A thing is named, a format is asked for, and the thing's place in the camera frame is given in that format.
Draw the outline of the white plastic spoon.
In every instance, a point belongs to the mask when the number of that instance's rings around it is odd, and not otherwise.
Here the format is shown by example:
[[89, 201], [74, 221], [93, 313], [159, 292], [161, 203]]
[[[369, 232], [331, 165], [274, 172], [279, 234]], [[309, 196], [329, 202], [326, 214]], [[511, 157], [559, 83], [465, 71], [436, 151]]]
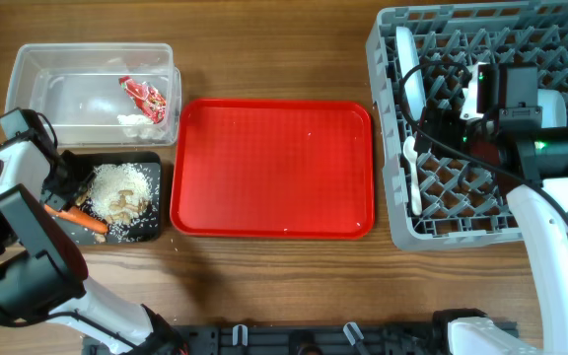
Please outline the white plastic spoon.
[[408, 163], [410, 173], [409, 187], [411, 211], [415, 216], [420, 216], [422, 213], [422, 201], [417, 174], [418, 153], [415, 151], [415, 138], [413, 136], [408, 136], [403, 142], [402, 154]]

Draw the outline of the orange carrot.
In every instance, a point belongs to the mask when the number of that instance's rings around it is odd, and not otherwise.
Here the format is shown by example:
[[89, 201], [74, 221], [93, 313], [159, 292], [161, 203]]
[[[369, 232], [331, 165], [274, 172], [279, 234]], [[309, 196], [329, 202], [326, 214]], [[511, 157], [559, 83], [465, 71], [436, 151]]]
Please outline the orange carrot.
[[52, 216], [80, 225], [98, 234], [106, 234], [108, 232], [108, 226], [106, 223], [91, 217], [76, 206], [72, 206], [68, 210], [60, 211], [57, 211], [46, 204], [43, 205], [43, 208]]

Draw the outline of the light blue plate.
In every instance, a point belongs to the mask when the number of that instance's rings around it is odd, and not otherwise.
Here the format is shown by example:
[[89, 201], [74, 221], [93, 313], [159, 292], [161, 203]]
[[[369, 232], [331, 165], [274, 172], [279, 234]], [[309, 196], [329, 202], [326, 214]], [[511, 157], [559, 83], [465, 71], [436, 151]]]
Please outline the light blue plate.
[[[420, 64], [415, 40], [412, 31], [406, 27], [395, 29], [395, 39], [400, 72], [402, 76], [405, 76]], [[411, 116], [414, 120], [418, 120], [423, 108], [426, 107], [424, 83], [420, 71], [414, 72], [408, 77], [404, 84], [404, 91]]]

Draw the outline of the white tissue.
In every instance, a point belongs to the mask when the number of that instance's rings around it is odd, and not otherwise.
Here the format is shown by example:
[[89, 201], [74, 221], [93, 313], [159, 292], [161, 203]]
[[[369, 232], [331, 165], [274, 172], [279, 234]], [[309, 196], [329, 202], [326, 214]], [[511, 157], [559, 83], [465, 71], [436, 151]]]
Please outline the white tissue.
[[142, 114], [121, 114], [117, 121], [122, 126], [124, 135], [129, 138], [147, 138], [154, 127], [153, 120]]

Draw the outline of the red snack wrapper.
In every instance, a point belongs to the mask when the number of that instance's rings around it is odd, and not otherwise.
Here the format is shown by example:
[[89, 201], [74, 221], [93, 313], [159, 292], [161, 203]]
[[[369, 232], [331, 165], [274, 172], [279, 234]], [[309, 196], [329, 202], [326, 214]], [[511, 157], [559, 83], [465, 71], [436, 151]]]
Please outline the red snack wrapper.
[[153, 123], [162, 122], [166, 116], [167, 101], [152, 85], [137, 82], [130, 76], [120, 77], [118, 83], [135, 105]]

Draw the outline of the light blue bowl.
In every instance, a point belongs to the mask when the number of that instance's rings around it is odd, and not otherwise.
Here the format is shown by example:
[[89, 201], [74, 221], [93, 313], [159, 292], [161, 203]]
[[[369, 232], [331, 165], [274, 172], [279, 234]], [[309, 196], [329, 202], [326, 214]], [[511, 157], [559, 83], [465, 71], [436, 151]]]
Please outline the light blue bowl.
[[555, 90], [538, 90], [538, 104], [542, 108], [542, 128], [559, 128], [567, 125], [566, 105]]

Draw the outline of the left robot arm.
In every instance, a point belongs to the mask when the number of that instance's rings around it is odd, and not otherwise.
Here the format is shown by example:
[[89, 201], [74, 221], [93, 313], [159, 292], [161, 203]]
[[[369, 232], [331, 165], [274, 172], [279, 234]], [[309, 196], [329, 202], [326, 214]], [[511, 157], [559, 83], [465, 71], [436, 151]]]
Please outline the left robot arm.
[[40, 112], [17, 107], [0, 125], [0, 326], [61, 324], [112, 354], [188, 353], [187, 341], [160, 315], [90, 277], [77, 245], [50, 215], [88, 189], [91, 165], [58, 151]]

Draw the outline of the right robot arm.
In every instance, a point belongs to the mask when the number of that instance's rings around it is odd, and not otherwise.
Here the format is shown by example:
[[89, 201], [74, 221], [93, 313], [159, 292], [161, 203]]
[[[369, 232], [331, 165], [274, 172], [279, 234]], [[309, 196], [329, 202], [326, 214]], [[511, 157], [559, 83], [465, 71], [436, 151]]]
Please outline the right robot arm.
[[532, 63], [460, 64], [476, 84], [476, 115], [405, 108], [424, 153], [470, 162], [495, 176], [520, 228], [538, 296], [544, 354], [568, 354], [568, 128], [543, 125], [538, 70]]

